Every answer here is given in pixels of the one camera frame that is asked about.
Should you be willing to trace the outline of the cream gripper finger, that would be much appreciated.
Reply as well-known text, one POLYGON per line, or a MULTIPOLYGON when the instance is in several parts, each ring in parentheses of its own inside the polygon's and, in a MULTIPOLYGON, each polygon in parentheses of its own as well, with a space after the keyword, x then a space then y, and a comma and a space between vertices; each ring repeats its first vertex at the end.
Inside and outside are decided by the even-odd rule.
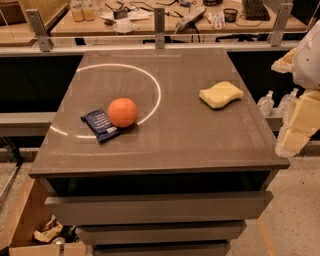
POLYGON ((271 69, 278 73, 292 73, 295 53, 296 53, 296 49, 295 48, 291 49, 283 57, 276 60, 272 64, 271 69))
POLYGON ((320 92, 306 90, 288 106, 283 118, 275 152, 279 157, 293 157, 320 129, 320 92))

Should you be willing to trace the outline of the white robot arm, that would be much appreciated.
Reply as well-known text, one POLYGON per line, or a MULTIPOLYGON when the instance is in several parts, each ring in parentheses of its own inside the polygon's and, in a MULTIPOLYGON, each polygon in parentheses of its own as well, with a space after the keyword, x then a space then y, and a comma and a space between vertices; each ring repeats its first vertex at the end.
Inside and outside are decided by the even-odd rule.
POLYGON ((304 93, 288 104, 275 147, 279 157, 293 157, 320 129, 320 20, 271 69, 290 72, 294 83, 304 88, 304 93))

